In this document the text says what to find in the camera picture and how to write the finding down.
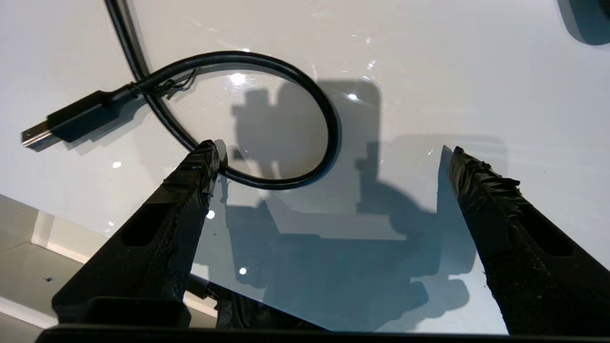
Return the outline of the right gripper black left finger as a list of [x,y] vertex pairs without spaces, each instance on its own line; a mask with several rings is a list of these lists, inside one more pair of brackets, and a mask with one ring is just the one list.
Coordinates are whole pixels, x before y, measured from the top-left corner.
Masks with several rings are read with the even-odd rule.
[[52,298],[61,325],[189,326],[183,302],[220,167],[203,141]]

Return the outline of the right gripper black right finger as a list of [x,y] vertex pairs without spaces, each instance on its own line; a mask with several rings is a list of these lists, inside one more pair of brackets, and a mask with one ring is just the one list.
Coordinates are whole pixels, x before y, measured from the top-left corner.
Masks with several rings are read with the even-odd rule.
[[509,334],[609,334],[608,269],[526,200],[518,180],[460,146],[447,176]]

